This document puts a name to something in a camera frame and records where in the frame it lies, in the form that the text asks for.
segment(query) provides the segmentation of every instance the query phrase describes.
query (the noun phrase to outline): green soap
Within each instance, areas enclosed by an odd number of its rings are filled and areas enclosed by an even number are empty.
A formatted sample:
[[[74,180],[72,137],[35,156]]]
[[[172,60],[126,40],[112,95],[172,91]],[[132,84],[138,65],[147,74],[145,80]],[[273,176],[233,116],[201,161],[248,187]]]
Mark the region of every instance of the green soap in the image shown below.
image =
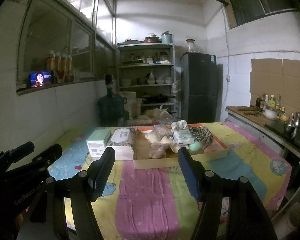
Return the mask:
[[[202,143],[199,141],[195,141],[194,143],[189,145],[190,151],[196,152],[202,148]]]

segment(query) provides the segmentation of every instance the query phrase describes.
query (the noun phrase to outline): wooden cutting board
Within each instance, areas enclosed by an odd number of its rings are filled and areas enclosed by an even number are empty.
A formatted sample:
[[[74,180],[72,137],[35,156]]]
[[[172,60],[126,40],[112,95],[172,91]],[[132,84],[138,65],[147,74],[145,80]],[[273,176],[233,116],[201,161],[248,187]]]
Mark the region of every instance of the wooden cutting board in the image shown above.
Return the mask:
[[[266,123],[269,124],[273,122],[272,120],[267,119],[264,115],[262,116],[245,115],[245,113],[249,110],[255,111],[255,107],[227,106],[226,108],[262,127],[265,127]]]

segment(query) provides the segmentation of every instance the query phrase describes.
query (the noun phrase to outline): mint green box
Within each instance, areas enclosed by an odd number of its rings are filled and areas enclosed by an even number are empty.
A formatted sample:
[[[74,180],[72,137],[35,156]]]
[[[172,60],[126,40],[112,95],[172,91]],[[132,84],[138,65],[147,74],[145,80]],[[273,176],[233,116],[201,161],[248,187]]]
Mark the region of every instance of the mint green box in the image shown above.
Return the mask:
[[[91,157],[102,156],[110,137],[111,131],[108,129],[97,129],[89,136],[87,146]]]

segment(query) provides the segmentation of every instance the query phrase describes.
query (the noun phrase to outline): blue gripper pad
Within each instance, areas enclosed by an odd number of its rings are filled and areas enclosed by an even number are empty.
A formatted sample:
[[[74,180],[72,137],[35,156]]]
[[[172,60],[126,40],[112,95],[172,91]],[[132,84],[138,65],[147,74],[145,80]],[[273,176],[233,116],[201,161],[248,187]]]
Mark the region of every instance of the blue gripper pad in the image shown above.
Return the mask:
[[[185,147],[178,151],[178,162],[191,196],[200,201],[202,195],[199,185],[203,180],[202,169],[204,170],[202,164],[194,161]]]

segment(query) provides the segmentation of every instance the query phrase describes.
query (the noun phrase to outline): electrical wire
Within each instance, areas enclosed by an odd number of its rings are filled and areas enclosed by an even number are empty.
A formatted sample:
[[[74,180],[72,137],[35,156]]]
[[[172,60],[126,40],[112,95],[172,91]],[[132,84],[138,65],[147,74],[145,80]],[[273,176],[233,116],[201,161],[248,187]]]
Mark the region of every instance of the electrical wire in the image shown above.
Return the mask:
[[[225,20],[225,12],[223,11],[222,9],[222,5],[221,5],[221,11],[222,11],[222,14],[223,14],[223,20],[224,20],[224,23],[225,23],[225,42],[227,44],[227,60],[228,60],[228,63],[227,63],[227,66],[228,66],[228,76],[230,74],[230,67],[229,67],[229,58],[230,58],[230,49],[229,49],[229,42],[228,42],[228,32],[227,32],[227,26],[226,26],[226,20]],[[225,106],[225,101],[227,99],[227,96],[228,96],[228,90],[229,90],[229,81],[227,81],[227,90],[226,90],[226,93],[225,93],[225,98],[224,98],[224,101],[221,105],[221,111],[220,111],[220,116],[219,116],[219,119],[221,118],[221,113],[223,111],[223,108]]]

